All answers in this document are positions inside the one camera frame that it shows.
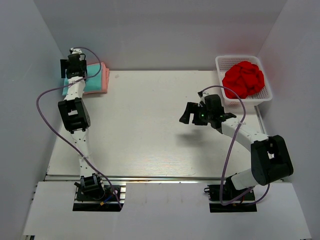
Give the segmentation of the teal t shirt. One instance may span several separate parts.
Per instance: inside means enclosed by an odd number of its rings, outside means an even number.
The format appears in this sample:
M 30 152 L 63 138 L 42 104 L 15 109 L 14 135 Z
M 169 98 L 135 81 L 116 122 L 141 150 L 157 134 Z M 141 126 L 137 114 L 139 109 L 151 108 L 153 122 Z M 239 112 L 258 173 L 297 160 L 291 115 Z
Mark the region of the teal t shirt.
M 87 66 L 87 75 L 93 76 L 98 72 L 100 69 L 100 65 L 98 63 L 96 64 L 90 64 Z M 100 72 L 92 78 L 89 78 L 85 81 L 85 87 L 84 87 L 84 94 L 105 94 L 107 93 L 108 84 L 106 83 L 107 77 L 106 77 L 106 66 L 102 62 L 101 63 L 101 70 Z

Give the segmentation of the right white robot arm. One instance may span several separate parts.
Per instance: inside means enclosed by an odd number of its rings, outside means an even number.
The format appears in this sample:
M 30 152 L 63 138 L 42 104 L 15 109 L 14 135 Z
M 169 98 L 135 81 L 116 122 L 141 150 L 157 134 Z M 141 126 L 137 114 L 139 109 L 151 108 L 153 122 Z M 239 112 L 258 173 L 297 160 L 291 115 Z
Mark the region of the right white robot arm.
M 210 190 L 210 194 L 219 197 L 223 206 L 243 199 L 255 186 L 269 186 L 272 182 L 288 177 L 294 169 L 285 140 L 279 136 L 268 136 L 255 132 L 244 124 L 243 119 L 237 119 L 232 113 L 226 113 L 217 94 L 205 95 L 198 92 L 199 103 L 188 102 L 179 119 L 184 124 L 193 123 L 197 126 L 211 125 L 223 135 L 232 138 L 231 144 L 240 143 L 251 155 L 251 167 L 248 170 L 222 177 L 219 192 Z M 94 200 L 107 201 L 117 199 L 118 192 L 112 184 L 104 186 L 103 175 L 90 160 L 88 127 L 73 133 L 72 139 L 78 152 L 81 169 L 78 189 Z

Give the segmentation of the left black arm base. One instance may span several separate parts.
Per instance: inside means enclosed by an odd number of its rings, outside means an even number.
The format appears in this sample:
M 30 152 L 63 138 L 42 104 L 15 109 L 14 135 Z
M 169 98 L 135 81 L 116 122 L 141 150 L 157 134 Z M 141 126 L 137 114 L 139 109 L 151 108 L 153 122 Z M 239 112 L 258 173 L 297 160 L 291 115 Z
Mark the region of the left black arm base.
M 117 201 L 115 194 L 109 185 L 104 186 L 104 190 L 98 196 L 91 196 L 85 194 L 77 186 L 74 196 L 73 212 L 120 212 L 125 202 L 125 187 L 121 185 L 114 185 L 114 192 L 117 194 Z

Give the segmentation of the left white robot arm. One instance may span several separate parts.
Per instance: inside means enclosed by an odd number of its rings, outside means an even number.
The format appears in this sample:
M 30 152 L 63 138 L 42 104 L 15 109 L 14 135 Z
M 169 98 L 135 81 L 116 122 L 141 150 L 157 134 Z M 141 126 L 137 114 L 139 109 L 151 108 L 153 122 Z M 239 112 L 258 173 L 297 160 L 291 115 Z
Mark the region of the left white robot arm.
M 88 130 L 91 121 L 82 99 L 86 86 L 83 78 L 87 76 L 87 62 L 83 56 L 83 53 L 72 53 L 68 59 L 60 60 L 61 77 L 67 78 L 69 86 L 64 100 L 58 102 L 58 109 L 64 128 L 72 137 L 72 144 L 79 150 L 78 188 L 85 196 L 98 200 L 105 194 L 105 189 L 97 171 L 88 164 L 91 159 Z

